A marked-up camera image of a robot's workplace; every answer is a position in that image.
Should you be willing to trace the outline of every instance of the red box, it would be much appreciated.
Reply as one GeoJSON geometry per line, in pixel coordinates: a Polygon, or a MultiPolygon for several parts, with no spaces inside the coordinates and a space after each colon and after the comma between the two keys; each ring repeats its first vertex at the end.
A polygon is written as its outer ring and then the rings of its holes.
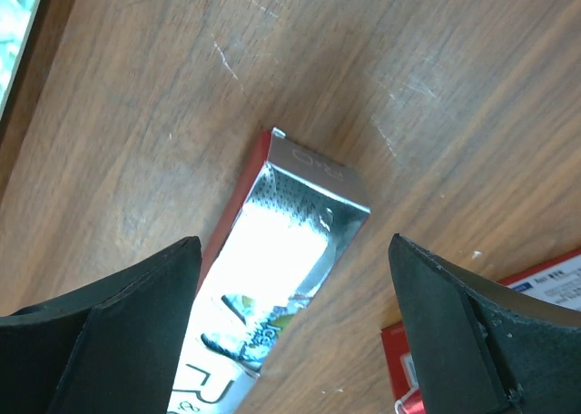
{"type": "MultiPolygon", "coordinates": [[[[499,283],[542,301],[581,311],[581,249],[509,276],[499,283]],[[557,285],[566,285],[562,294],[550,297],[545,294],[557,285]]],[[[384,329],[381,340],[396,399],[396,412],[425,414],[403,323],[384,329]]]]}

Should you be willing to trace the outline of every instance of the wood grain surface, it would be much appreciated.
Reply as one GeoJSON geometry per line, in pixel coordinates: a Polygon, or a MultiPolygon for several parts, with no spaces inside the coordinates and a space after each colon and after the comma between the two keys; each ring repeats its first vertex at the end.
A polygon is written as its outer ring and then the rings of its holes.
{"type": "Polygon", "coordinates": [[[0,313],[206,242],[276,125],[373,213],[239,412],[390,414],[392,234],[493,279],[581,245],[580,81],[581,0],[76,0],[0,207],[0,313]]]}

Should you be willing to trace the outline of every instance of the shiny box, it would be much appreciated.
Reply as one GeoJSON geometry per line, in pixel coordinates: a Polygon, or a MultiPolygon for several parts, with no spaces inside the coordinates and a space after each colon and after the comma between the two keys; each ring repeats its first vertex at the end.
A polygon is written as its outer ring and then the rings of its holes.
{"type": "Polygon", "coordinates": [[[369,213],[354,171],[263,132],[204,250],[168,412],[234,412],[369,213]]]}

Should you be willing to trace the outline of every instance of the box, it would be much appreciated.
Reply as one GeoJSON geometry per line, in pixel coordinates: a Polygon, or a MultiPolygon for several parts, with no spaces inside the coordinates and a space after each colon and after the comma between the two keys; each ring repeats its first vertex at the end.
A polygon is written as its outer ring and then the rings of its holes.
{"type": "Polygon", "coordinates": [[[234,412],[369,213],[354,171],[263,132],[202,255],[168,412],[234,412]]]}
{"type": "MultiPolygon", "coordinates": [[[[581,311],[581,249],[500,282],[533,298],[581,311]]],[[[398,414],[425,414],[403,323],[381,332],[398,414]]]]}

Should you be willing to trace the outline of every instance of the blue logo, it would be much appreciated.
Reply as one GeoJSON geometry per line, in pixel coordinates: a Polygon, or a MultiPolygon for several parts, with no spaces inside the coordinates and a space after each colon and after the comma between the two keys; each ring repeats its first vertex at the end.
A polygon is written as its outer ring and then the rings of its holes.
{"type": "Polygon", "coordinates": [[[512,290],[522,293],[523,291],[527,291],[532,288],[533,286],[530,284],[530,282],[523,282],[522,284],[515,285],[512,290]]]}

